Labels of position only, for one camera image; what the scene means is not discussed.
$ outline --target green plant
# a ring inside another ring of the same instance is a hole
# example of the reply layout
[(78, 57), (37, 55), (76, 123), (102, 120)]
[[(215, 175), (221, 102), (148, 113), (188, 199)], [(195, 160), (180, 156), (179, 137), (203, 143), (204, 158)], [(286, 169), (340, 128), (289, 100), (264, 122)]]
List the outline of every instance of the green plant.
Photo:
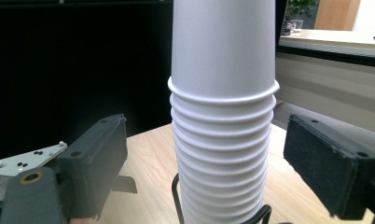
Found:
[(286, 8), (286, 16), (293, 19), (304, 14), (307, 18), (311, 18), (313, 16), (311, 12), (318, 4), (318, 0), (289, 0)]

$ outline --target stack of cups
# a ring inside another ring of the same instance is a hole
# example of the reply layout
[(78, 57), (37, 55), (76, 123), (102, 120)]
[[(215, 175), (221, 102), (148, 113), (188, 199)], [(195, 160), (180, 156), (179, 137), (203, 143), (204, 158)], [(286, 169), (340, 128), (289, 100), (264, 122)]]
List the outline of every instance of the stack of cups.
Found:
[(186, 223), (260, 208), (275, 74), (275, 1), (174, 0), (168, 85)]

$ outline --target desk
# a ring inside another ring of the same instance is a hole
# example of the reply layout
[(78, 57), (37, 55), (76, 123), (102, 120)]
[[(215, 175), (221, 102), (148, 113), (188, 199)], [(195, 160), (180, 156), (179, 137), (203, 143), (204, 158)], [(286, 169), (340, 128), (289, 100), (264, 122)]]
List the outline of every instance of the desk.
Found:
[[(328, 215), (309, 187), (283, 159), (285, 131), (271, 130), (264, 203), (272, 207), (271, 223), (370, 223), (367, 211), (359, 222)], [(177, 173), (171, 125), (128, 138), (129, 157), (120, 173), (135, 179), (138, 194), (111, 192), (97, 223), (178, 223), (171, 183)]]
[(375, 33), (301, 30), (281, 36), (280, 46), (375, 56)]

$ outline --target white metal plate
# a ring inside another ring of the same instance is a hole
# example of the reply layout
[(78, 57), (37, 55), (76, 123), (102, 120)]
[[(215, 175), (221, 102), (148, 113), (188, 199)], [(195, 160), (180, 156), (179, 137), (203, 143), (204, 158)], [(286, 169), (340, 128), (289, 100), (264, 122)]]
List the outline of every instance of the white metal plate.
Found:
[(0, 177), (16, 176), (21, 172), (46, 164), (67, 148), (64, 142), (52, 147), (44, 147), (32, 152), (0, 160)]

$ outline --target screw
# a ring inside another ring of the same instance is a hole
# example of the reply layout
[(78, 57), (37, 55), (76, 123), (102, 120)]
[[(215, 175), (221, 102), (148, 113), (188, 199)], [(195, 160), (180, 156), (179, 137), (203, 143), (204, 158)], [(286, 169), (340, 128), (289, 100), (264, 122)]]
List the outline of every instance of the screw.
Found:
[(5, 165), (0, 161), (0, 168), (4, 167)]

